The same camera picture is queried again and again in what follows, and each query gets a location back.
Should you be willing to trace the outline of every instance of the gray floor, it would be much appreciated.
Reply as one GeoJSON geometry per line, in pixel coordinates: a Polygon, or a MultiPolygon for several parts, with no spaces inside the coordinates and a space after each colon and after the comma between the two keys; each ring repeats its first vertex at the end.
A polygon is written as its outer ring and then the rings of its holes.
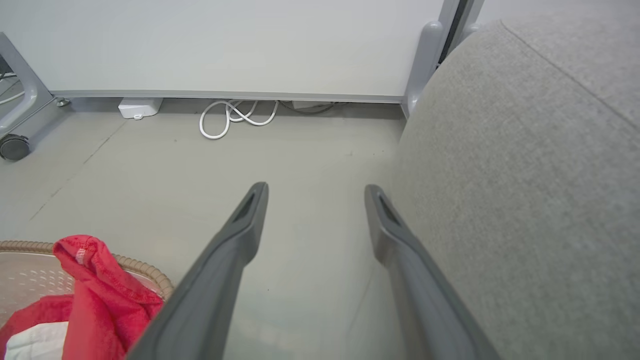
{"type": "MultiPolygon", "coordinates": [[[[345,104],[316,117],[280,108],[268,126],[231,124],[224,138],[207,140],[198,118],[208,100],[165,99],[158,115],[139,121],[123,119],[119,101],[48,107],[33,153],[0,161],[0,240],[91,234],[177,284],[250,185],[267,181],[266,225],[229,343],[274,343],[274,357],[343,357],[340,338],[374,271],[364,186],[387,185],[400,108],[345,104]],[[284,311],[306,318],[308,331],[282,325],[284,311]]],[[[258,116],[272,106],[261,103],[258,116]]],[[[223,128],[222,111],[207,117],[210,133],[223,128]]],[[[227,358],[246,356],[240,348],[227,358]]]]}

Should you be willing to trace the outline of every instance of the red garment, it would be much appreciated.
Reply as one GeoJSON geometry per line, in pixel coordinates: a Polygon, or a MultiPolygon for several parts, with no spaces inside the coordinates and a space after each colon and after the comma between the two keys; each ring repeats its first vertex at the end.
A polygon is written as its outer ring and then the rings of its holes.
{"type": "Polygon", "coordinates": [[[16,311],[0,329],[0,358],[14,334],[38,323],[69,321],[64,360],[123,359],[160,312],[162,299],[122,270],[92,236],[66,237],[53,245],[53,254],[76,279],[75,293],[43,297],[16,311]]]}

